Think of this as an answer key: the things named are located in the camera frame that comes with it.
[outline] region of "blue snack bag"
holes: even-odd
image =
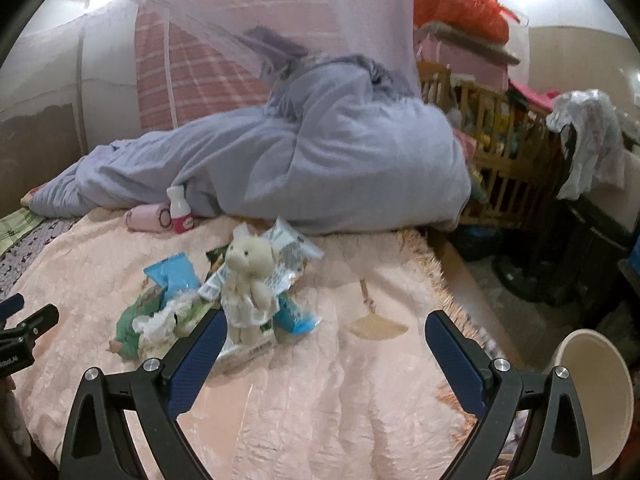
[[[164,289],[160,310],[181,290],[200,287],[200,280],[185,253],[174,254],[148,266],[144,273]]]
[[[293,335],[311,332],[322,321],[311,311],[303,313],[298,304],[286,292],[278,296],[279,311],[273,316],[274,322]]]

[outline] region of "fringe edge of blanket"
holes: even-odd
[[[398,236],[400,238],[401,246],[409,249],[414,254],[414,263],[420,271],[432,280],[433,287],[441,298],[442,309],[447,313],[465,337],[474,339],[484,349],[488,340],[488,335],[484,333],[484,331],[481,332],[481,330],[473,324],[469,315],[454,300],[453,296],[449,292],[449,288],[447,287],[447,282],[442,273],[440,261],[427,244],[426,238],[413,228],[398,231]],[[465,423],[453,436],[455,446],[459,447],[473,430],[476,424],[476,418],[462,410],[462,407],[458,403],[458,400],[448,383],[442,383],[438,389],[440,390],[438,400],[461,413],[465,418]],[[491,472],[487,480],[504,480],[512,459],[512,454],[500,455],[496,461],[494,470]]]

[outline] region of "pink box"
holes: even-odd
[[[416,57],[418,60],[449,65],[454,74],[474,75],[476,83],[481,85],[498,90],[506,90],[509,87],[508,66],[506,64],[496,64],[431,34],[418,44]]]

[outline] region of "white cloth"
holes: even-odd
[[[554,99],[554,111],[546,126],[561,131],[562,150],[572,124],[577,134],[569,177],[558,192],[558,199],[577,200],[597,184],[625,186],[625,147],[615,109],[607,94],[600,90],[567,92]]]

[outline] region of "white bottle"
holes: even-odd
[[[171,202],[169,213],[171,214],[171,226],[174,231],[181,234],[193,229],[193,214],[189,203],[184,197],[184,186],[171,186],[167,188],[166,195]]]

